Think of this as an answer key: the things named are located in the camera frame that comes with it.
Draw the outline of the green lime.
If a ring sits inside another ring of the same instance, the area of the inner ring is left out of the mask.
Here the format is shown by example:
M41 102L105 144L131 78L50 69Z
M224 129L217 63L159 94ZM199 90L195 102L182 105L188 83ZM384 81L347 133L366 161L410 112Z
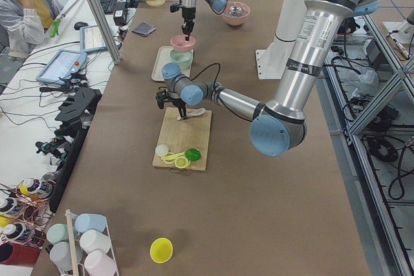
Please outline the green lime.
M196 162L201 159L201 152L196 148L188 149L184 152L185 157L192 162Z

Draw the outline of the white rabbit tray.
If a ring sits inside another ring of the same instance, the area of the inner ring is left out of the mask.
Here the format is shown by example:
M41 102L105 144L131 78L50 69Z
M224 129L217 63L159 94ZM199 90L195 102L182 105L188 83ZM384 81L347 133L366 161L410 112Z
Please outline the white rabbit tray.
M164 81L164 77L162 75L162 68L164 65L172 62L169 56L169 53L171 52L172 49L174 48L169 47L169 46L163 46L159 48L157 57L155 60L155 64L153 66L153 71L151 73L151 79L153 81L156 81L156 82ZM190 76L191 68L189 70L181 70L181 71L183 74Z

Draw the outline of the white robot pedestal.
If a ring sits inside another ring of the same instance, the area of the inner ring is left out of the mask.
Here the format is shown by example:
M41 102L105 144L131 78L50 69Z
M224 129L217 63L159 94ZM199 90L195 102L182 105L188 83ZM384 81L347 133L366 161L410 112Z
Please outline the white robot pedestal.
M281 79L306 11L304 0L283 0L273 42L267 49L256 51L259 79Z

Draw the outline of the green cup on rack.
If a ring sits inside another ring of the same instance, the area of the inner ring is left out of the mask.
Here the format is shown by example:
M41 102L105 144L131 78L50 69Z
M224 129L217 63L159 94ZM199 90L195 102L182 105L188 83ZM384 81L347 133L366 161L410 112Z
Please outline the green cup on rack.
M59 242L68 242L69 241L69 231L66 224L54 224L52 225L46 233L47 240L55 245Z

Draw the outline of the white ceramic spoon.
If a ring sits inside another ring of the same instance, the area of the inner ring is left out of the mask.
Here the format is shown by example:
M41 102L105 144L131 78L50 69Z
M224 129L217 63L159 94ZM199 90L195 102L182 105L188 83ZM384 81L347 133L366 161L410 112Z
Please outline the white ceramic spoon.
M201 116L205 112L206 112L206 109L205 108L195 109L195 110L192 110L190 112L187 112L186 115L185 115L185 117L178 116L177 117L177 121L179 121L179 120L186 120L186 119L191 118L191 117Z

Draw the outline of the bottom green bowl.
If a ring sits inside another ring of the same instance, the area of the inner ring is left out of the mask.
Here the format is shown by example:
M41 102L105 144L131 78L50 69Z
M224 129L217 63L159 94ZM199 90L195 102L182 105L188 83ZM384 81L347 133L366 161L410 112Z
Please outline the bottom green bowl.
M178 63L177 65L181 70L189 70L191 68L191 63Z

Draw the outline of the top green bowl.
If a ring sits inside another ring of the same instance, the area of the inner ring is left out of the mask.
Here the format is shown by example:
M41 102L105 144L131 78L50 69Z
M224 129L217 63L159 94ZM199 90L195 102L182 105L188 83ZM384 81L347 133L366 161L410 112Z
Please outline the top green bowl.
M179 52L178 50L172 49L169 53L170 59L174 62L185 62L193 59L193 52Z

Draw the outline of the aluminium frame rail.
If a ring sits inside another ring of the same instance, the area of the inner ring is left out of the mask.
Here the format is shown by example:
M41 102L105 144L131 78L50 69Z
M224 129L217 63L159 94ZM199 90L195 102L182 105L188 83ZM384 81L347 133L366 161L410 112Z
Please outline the aluminium frame rail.
M115 65L120 63L120 53L118 47L114 41L114 37L111 32L109 23L106 20L103 9L101 8L99 0L87 0L89 8L93 14L93 17L100 29L103 36L106 47L110 53L111 59Z

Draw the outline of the green bowl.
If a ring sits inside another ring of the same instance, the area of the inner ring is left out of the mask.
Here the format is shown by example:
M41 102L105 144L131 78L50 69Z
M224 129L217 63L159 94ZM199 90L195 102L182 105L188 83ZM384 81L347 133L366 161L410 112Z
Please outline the green bowl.
M181 70L189 70L191 68L191 63L178 63L177 65Z
M174 62L185 62L193 59L193 52L179 52L178 50L172 49L169 53L170 59Z
M176 63L178 66L180 66L182 68L188 68L193 63L192 58L188 58L188 59L171 59L171 61Z

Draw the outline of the wooden cup rack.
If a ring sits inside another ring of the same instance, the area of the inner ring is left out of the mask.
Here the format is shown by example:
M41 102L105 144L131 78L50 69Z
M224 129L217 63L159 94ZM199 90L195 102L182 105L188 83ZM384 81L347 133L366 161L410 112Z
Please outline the wooden cup rack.
M85 269L84 262L88 255L85 251L83 251L80 247L80 237L83 233L77 232L74 227L75 220L77 218L77 214L73 213L71 210L65 211L65 218L67 222L67 227L69 231L69 244L71 249L71 261L72 261L72 274L79 275L80 270L79 267L82 267L85 270L85 275L89 275L87 270ZM106 228L103 231L103 234L107 235L111 240L111 234L109 231L109 225L107 222ZM111 249L106 253L110 258L112 258L116 263L116 257L114 254L113 243L111 240ZM119 275L120 272L118 271L118 266L116 263L116 273L114 275Z

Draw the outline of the small pink bowl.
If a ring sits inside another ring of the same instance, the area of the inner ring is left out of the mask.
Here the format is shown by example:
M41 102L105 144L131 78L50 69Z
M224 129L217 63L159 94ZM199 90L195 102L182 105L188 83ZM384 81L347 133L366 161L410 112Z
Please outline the small pink bowl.
M186 36L184 34L173 36L170 39L171 46L178 52L189 52L191 51L196 40L192 36Z

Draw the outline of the grey folded cloth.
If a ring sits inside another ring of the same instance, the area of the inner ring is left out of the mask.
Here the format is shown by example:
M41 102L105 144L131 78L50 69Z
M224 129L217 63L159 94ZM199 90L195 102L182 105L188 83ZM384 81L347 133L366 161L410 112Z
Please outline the grey folded cloth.
M139 35L141 37L148 37L151 33L156 30L154 25L150 25L146 22L141 22L138 26L136 26L132 33Z

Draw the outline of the teach pendant tablet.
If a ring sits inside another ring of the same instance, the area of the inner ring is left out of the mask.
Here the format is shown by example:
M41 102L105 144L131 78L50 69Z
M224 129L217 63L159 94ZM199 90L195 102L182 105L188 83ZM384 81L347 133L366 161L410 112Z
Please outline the teach pendant tablet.
M65 80L79 72L86 61L86 52L61 49L36 76L36 80L46 84L64 85Z

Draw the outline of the yellow plastic knife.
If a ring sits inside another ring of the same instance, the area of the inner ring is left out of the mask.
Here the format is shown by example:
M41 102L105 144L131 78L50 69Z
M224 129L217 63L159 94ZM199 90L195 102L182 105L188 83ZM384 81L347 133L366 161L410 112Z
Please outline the yellow plastic knife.
M185 152L181 152L181 153L173 153L173 154L167 154L166 156L162 156L160 159L163 161L170 161L170 160L174 160L180 156L184 156L186 153Z

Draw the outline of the lemon half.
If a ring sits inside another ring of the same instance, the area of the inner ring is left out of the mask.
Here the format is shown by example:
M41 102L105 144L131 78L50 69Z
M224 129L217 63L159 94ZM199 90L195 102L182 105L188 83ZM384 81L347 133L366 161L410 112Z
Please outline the lemon half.
M191 161L185 156L179 156L174 160L174 165L178 169L185 169L191 165Z

